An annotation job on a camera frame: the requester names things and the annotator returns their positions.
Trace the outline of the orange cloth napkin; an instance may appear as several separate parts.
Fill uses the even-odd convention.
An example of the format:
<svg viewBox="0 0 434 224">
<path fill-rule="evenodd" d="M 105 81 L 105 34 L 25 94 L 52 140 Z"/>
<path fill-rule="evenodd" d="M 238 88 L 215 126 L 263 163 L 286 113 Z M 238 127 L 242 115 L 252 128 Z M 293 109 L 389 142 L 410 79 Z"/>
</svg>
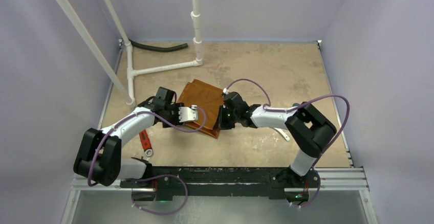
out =
<svg viewBox="0 0 434 224">
<path fill-rule="evenodd" d="M 199 118 L 196 121 L 188 122 L 187 127 L 197 129 L 200 125 L 204 125 L 199 132 L 217 139 L 220 135 L 220 130 L 214 129 L 219 115 L 219 108 L 223 105 L 223 90 L 198 79 L 188 82 L 182 90 L 178 103 L 184 103 L 185 106 L 196 105 L 201 108 L 206 117 L 203 117 L 202 112 L 199 112 Z"/>
</svg>

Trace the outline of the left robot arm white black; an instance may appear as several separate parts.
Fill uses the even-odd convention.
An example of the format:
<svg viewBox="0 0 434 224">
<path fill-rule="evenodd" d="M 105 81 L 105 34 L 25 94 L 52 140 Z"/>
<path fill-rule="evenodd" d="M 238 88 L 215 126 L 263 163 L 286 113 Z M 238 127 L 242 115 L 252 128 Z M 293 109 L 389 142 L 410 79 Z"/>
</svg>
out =
<svg viewBox="0 0 434 224">
<path fill-rule="evenodd" d="M 183 102 L 175 102 L 176 92 L 160 87 L 154 96 L 139 103 L 126 117 L 102 129 L 90 128 L 84 132 L 73 171 L 86 177 L 88 186 L 109 186 L 118 179 L 132 178 L 141 188 L 153 180 L 146 170 L 147 161 L 122 158 L 122 148 L 140 132 L 161 122 L 163 127 L 179 127 Z"/>
</svg>

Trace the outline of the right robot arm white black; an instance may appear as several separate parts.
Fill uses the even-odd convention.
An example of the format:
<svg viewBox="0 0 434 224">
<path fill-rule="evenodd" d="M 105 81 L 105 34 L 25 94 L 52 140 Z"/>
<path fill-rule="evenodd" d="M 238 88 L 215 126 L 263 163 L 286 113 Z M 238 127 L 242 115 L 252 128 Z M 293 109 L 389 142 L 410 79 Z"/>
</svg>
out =
<svg viewBox="0 0 434 224">
<path fill-rule="evenodd" d="M 239 123 L 249 128 L 278 128 L 287 130 L 299 147 L 287 173 L 288 182 L 295 187 L 307 181 L 308 171 L 335 139 L 338 130 L 311 102 L 290 108 L 248 105 L 237 92 L 223 96 L 214 129 L 230 130 Z"/>
</svg>

